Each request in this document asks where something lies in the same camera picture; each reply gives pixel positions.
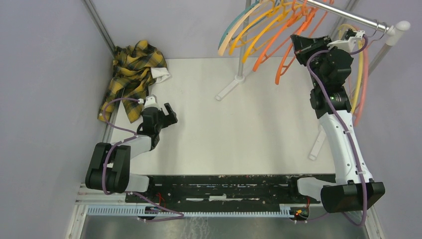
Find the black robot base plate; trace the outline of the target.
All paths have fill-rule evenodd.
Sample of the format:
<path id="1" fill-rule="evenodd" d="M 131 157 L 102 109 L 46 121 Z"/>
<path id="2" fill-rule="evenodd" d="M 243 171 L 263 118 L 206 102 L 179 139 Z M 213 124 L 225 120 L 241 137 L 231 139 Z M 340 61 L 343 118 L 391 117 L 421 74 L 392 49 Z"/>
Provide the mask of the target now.
<path id="1" fill-rule="evenodd" d="M 281 204 L 314 205 L 301 195 L 303 174 L 152 175 L 142 195 L 176 212 L 276 212 Z"/>

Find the amber hanger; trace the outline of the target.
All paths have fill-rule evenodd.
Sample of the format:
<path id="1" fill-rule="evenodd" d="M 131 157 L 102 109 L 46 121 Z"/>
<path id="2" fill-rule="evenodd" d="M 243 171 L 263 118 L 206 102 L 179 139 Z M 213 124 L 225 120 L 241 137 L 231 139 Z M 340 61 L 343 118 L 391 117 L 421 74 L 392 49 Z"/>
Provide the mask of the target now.
<path id="1" fill-rule="evenodd" d="M 257 17 L 259 17 L 265 11 L 267 11 L 267 10 L 263 10 L 259 15 L 257 15 Z M 229 47 L 227 49 L 227 51 L 225 52 L 226 54 L 232 55 L 235 52 L 235 50 L 238 49 L 238 48 L 240 48 L 240 49 L 244 48 L 243 53 L 245 52 L 247 41 L 250 40 L 251 37 L 256 34 L 255 32 L 252 32 L 252 30 L 251 30 L 253 21 L 255 19 L 256 18 L 250 18 L 249 19 L 249 24 L 246 26 L 246 29 L 241 31 L 240 35 L 234 40 L 234 44 L 231 47 Z"/>
<path id="2" fill-rule="evenodd" d="M 265 11 L 257 17 L 252 24 L 252 32 L 256 34 L 246 43 L 245 52 L 241 54 L 240 60 L 246 60 L 256 52 L 260 51 L 270 42 L 275 30 L 286 26 L 290 27 L 302 18 L 303 5 L 296 0 L 280 0 L 278 4 Z"/>

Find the teal hanger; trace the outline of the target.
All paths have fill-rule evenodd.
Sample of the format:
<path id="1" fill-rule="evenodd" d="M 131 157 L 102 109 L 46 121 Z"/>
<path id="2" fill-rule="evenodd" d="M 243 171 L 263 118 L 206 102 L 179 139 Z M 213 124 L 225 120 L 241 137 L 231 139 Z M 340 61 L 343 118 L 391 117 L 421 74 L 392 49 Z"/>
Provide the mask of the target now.
<path id="1" fill-rule="evenodd" d="M 231 21 L 223 32 L 218 43 L 218 55 L 222 56 L 234 44 L 234 40 L 241 31 L 246 29 L 250 18 L 257 18 L 257 15 L 263 10 L 273 10 L 281 3 L 282 0 L 247 0 L 244 10 Z"/>

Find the beige hanger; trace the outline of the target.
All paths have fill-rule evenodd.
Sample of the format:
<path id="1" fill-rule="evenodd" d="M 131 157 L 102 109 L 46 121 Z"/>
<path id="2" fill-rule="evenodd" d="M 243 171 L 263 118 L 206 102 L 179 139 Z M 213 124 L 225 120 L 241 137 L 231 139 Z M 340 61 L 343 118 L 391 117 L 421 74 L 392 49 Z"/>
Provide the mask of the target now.
<path id="1" fill-rule="evenodd" d="M 228 25 L 226 30 L 223 32 L 220 41 L 218 43 L 217 53 L 219 56 L 222 56 L 226 51 L 226 48 L 229 46 L 229 43 L 237 32 L 237 30 L 243 25 L 243 23 L 249 19 L 250 16 L 253 16 L 258 12 L 259 8 L 274 6 L 276 0 L 247 0 L 245 3 L 244 10 L 239 13 L 234 20 Z"/>

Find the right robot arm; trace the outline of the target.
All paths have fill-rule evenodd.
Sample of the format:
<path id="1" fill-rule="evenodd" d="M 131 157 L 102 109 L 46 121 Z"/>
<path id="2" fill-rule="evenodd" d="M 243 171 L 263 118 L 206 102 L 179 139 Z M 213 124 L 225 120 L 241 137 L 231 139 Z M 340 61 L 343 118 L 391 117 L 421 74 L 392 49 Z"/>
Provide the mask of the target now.
<path id="1" fill-rule="evenodd" d="M 355 133 L 351 103 L 344 83 L 351 74 L 353 57 L 349 50 L 330 46 L 329 36 L 308 38 L 292 34 L 297 61 L 307 67 L 313 89 L 310 103 L 327 137 L 334 159 L 335 182 L 314 177 L 297 180 L 287 190 L 293 203 L 307 196 L 320 202 L 328 213 L 363 211 L 373 206 L 386 192 L 367 168 Z"/>

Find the yellow hanger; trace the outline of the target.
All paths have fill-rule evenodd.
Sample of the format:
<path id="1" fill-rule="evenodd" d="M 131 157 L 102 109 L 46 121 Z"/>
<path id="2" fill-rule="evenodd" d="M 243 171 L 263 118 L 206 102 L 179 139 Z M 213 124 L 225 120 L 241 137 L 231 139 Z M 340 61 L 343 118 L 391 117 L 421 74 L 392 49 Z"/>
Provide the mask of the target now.
<path id="1" fill-rule="evenodd" d="M 338 30 L 339 30 L 338 36 L 339 37 L 343 36 L 347 29 L 352 29 L 354 31 L 359 30 L 358 28 L 356 28 L 355 26 L 353 26 L 351 24 L 344 23 L 338 28 Z M 357 108 L 357 101 L 358 101 L 358 97 L 359 97 L 359 93 L 360 93 L 360 87 L 361 87 L 362 78 L 363 78 L 363 69 L 364 69 L 364 56 L 363 56 L 363 53 L 360 52 L 358 54 L 358 73 L 357 73 L 355 88 L 354 88 L 353 91 L 352 91 L 352 88 L 351 88 L 351 80 L 349 79 L 349 81 L 348 81 L 350 96 L 351 96 L 351 106 L 352 106 L 351 112 L 352 112 L 352 114 L 354 114 L 354 112 Z"/>

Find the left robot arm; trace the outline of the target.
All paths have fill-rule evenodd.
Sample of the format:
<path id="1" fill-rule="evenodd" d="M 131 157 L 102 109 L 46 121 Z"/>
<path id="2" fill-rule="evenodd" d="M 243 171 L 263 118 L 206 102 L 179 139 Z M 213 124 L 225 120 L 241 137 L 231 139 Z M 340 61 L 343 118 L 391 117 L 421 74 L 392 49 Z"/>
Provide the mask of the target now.
<path id="1" fill-rule="evenodd" d="M 131 173 L 130 162 L 140 154 L 154 150 L 160 141 L 160 131 L 178 122 L 171 105 L 165 103 L 164 107 L 167 114 L 156 106 L 144 109 L 137 135 L 115 144 L 100 142 L 95 145 L 85 177 L 87 188 L 106 194 L 137 192 L 146 203 L 156 198 L 157 190 L 149 185 L 150 178 Z"/>

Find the pink hanger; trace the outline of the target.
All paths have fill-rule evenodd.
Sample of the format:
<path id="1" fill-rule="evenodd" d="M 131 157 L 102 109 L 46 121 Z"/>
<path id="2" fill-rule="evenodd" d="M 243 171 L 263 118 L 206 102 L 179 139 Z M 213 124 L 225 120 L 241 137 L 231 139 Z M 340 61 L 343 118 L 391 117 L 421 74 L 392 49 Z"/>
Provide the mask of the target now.
<path id="1" fill-rule="evenodd" d="M 363 53 L 363 56 L 364 56 L 364 69 L 363 69 L 363 78 L 362 78 L 362 83 L 360 87 L 360 93 L 359 93 L 359 97 L 357 101 L 357 108 L 354 114 L 352 114 L 354 126 L 358 125 L 363 114 L 363 109 L 364 109 L 366 97 L 367 97 L 367 87 L 368 87 L 368 78 L 369 78 L 369 56 L 368 56 L 368 50 L 366 49 L 367 46 L 369 45 L 369 40 L 367 36 L 365 36 L 363 39 L 365 40 L 365 42 L 363 42 L 363 40 L 358 42 L 358 46 L 360 47 L 360 49 L 362 49 L 361 52 Z"/>

